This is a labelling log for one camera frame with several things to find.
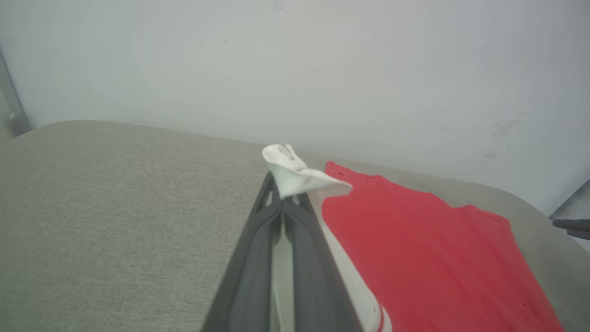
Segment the t-shirt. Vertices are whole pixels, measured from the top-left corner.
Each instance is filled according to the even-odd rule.
[[[394,331],[563,331],[505,218],[334,162],[326,174],[353,185],[322,215]]]

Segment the gray textured surface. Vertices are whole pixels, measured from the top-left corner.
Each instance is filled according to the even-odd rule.
[[[97,121],[0,145],[0,331],[198,330],[267,172],[261,149]],[[335,160],[508,218],[564,327],[587,331],[590,255],[524,201],[299,154],[311,167]]]

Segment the white cloth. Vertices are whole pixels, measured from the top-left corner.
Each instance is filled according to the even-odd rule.
[[[347,195],[352,186],[322,171],[309,169],[289,144],[269,145],[263,149],[263,157],[273,173],[281,199],[301,193],[307,193],[309,196],[363,331],[391,331],[391,321],[385,309],[379,305],[322,218],[323,200],[330,196]],[[282,331],[292,331],[292,256],[289,256],[290,252],[282,246],[278,252],[280,254],[273,255],[273,292],[279,307],[279,320],[284,329]],[[379,329],[382,314],[383,325]]]

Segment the white wall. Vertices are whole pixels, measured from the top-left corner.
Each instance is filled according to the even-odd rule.
[[[502,188],[590,177],[586,0],[0,0],[31,123],[144,123]]]

